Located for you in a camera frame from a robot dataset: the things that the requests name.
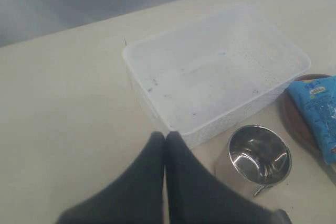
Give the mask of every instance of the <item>stainless steel cup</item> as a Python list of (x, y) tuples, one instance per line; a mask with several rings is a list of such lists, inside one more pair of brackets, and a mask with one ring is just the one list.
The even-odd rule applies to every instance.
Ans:
[(282, 139), (258, 125), (239, 128), (215, 165), (216, 177), (246, 198), (283, 181), (291, 169), (291, 155)]

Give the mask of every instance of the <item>white plastic basket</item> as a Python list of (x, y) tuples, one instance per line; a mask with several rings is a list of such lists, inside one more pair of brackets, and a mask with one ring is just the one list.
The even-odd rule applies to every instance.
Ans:
[(134, 90), (156, 128), (195, 147), (275, 101), (310, 60), (250, 6), (127, 45)]

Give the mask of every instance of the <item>packaged food bag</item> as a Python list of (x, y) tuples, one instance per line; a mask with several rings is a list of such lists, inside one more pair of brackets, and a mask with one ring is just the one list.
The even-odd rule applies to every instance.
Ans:
[(336, 163), (336, 76), (294, 81), (288, 91), (312, 129), (324, 161)]

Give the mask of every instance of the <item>round wooden board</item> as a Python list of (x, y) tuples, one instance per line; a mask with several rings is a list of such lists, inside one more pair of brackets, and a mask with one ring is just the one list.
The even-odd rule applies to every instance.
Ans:
[[(296, 78), (296, 81), (313, 80), (330, 77), (327, 74), (307, 74)], [(287, 131), (292, 137), (312, 155), (321, 157), (322, 153), (317, 141), (305, 119), (297, 109), (287, 89), (280, 95), (280, 113)]]

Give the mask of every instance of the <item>white table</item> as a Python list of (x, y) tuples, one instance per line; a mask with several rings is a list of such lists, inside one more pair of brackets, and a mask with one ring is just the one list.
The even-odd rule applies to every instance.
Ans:
[[(0, 222), (51, 223), (134, 160), (154, 130), (121, 58), (135, 41), (251, 3), (311, 57), (310, 72), (336, 73), (336, 0), (180, 0), (0, 48)], [(209, 169), (239, 126), (261, 124), (289, 145), (293, 166), (255, 199), (293, 223), (334, 223), (336, 188), (285, 131), (272, 104), (197, 147)]]

